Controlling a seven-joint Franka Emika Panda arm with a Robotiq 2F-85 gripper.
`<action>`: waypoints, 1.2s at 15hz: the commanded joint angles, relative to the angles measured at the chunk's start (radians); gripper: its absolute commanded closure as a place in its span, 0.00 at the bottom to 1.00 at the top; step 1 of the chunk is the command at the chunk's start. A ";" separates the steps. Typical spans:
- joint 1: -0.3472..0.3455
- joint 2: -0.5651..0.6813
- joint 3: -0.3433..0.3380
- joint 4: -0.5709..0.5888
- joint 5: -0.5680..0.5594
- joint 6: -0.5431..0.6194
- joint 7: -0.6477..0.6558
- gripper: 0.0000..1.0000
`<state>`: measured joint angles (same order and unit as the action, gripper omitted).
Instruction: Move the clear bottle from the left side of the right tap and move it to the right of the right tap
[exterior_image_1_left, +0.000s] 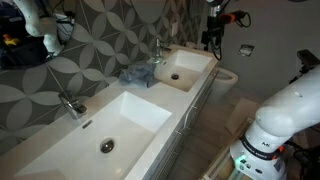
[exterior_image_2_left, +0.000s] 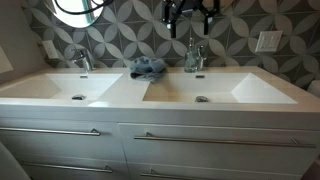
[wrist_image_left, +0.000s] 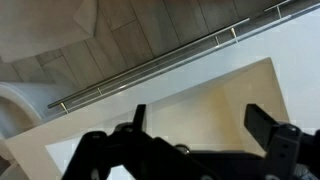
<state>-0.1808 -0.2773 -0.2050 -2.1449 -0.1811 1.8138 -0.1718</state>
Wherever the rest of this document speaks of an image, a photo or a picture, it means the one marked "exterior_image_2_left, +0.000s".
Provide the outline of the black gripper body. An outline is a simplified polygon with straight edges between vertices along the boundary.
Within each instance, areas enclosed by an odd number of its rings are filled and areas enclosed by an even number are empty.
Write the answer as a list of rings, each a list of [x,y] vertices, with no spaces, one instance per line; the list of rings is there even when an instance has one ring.
[[[177,19],[187,13],[199,10],[204,15],[204,21],[211,23],[213,16],[220,10],[220,0],[212,0],[213,9],[204,6],[204,0],[162,0],[161,20],[173,24]]]

